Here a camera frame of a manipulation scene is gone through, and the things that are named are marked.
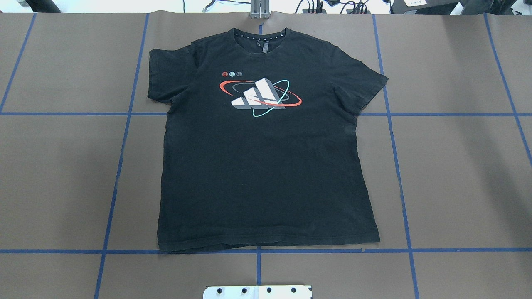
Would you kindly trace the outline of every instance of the white paper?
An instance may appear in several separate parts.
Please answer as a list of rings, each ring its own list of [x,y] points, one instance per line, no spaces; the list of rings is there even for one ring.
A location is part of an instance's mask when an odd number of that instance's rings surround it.
[[[405,4],[408,7],[420,6],[420,5],[426,5],[427,4],[427,1],[425,1],[425,0],[404,0],[404,2],[405,2]]]

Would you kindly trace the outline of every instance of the clothing tag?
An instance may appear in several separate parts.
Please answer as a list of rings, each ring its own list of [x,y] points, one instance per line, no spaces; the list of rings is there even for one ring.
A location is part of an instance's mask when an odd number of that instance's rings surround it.
[[[420,6],[420,5],[425,5],[427,4],[427,1],[425,0],[404,0],[405,4],[408,6],[408,7],[412,7],[412,6]]]
[[[264,43],[264,46],[262,46],[262,52],[266,54],[268,52],[268,46],[270,45],[270,42],[267,41]]]

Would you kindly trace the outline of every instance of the black t-shirt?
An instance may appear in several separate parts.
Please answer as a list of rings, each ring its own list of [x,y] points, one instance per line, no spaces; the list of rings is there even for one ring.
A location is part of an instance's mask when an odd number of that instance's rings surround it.
[[[355,116],[387,80],[288,28],[151,50],[148,97],[171,103],[160,250],[379,242]]]

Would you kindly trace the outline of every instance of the crew neckline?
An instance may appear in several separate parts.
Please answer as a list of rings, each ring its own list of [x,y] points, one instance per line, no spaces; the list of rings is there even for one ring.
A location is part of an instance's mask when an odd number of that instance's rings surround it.
[[[245,31],[242,31],[236,28],[232,28],[231,30],[229,30],[230,39],[233,42],[233,44],[244,54],[253,56],[253,57],[267,57],[267,56],[270,56],[270,55],[273,55],[279,52],[283,48],[285,43],[287,42],[287,38],[290,35],[290,33],[291,33],[291,30],[289,28],[285,28],[282,31],[277,32],[277,33],[266,34],[266,35],[251,34],[249,32],[245,32]],[[263,40],[268,41],[268,40],[275,40],[276,38],[282,38],[282,41],[275,49],[268,51],[267,53],[254,53],[254,52],[249,52],[248,50],[240,46],[240,44],[236,41],[235,37],[246,37],[251,40],[260,40],[260,41],[263,41]]]

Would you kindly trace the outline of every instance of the adidas logo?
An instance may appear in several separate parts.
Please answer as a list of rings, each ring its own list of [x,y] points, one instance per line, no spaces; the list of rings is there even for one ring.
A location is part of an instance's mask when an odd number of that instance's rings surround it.
[[[244,91],[244,97],[231,101],[236,109],[284,109],[281,100],[270,80],[262,78],[255,82],[256,87]]]

